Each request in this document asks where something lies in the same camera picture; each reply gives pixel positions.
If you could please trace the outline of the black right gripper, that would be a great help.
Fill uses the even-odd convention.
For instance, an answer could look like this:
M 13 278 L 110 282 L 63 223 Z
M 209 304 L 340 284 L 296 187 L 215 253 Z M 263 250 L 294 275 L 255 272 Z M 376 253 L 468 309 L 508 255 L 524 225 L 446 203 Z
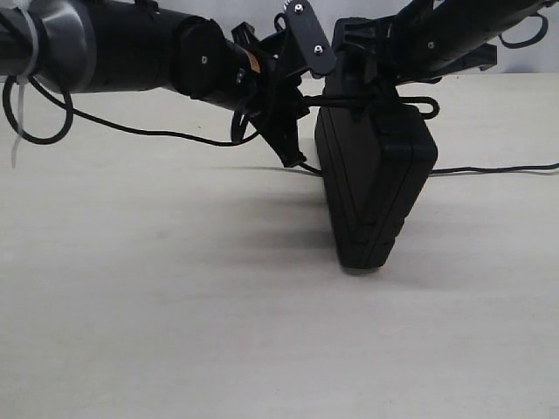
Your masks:
M 373 102 L 382 109 L 402 105 L 396 84 L 434 83 L 470 69 L 497 64 L 496 1 L 412 1 L 391 17 L 341 18 L 335 23 L 336 48 L 381 48 L 383 75 L 372 81 Z

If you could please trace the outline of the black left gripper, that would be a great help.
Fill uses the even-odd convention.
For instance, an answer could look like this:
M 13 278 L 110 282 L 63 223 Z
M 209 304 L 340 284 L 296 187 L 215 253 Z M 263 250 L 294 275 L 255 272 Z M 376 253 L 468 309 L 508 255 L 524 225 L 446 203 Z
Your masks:
M 252 123 L 279 157 L 284 168 L 305 162 L 300 151 L 298 122 L 311 113 L 307 96 L 300 90 L 307 69 L 300 46 L 289 24 L 276 24 L 276 32 L 256 37 L 249 24 L 232 31 L 234 44 L 250 58 L 250 67 L 237 78 L 248 92 L 233 111 L 232 131 L 244 131 Z

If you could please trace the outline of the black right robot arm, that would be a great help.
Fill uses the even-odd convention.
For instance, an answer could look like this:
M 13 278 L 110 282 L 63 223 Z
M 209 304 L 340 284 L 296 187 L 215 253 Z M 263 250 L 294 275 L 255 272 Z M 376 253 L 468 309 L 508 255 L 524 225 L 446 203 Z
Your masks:
M 542 25 L 532 38 L 502 45 L 521 49 L 540 42 L 549 30 L 542 10 L 553 6 L 553 1 L 412 1 L 387 17 L 340 19 L 333 39 L 340 67 L 328 83 L 340 84 L 342 100 L 365 106 L 396 86 L 488 70 L 497 64 L 493 39 L 536 17 Z

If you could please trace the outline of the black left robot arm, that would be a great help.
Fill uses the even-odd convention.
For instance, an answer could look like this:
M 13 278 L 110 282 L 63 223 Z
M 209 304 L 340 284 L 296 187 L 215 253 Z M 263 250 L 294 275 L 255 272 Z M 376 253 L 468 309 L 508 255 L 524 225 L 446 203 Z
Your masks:
M 298 122 L 309 112 L 300 92 L 307 69 L 287 10 L 273 34 L 256 37 L 249 24 L 230 36 L 209 18 L 166 10 L 155 1 L 31 1 L 1 11 L 4 114 L 17 136 L 52 145 L 78 115 L 78 93 L 167 89 L 230 110 L 229 143 L 247 143 L 252 127 L 287 168 L 305 164 Z M 61 129 L 28 133 L 14 87 L 31 85 L 61 106 Z

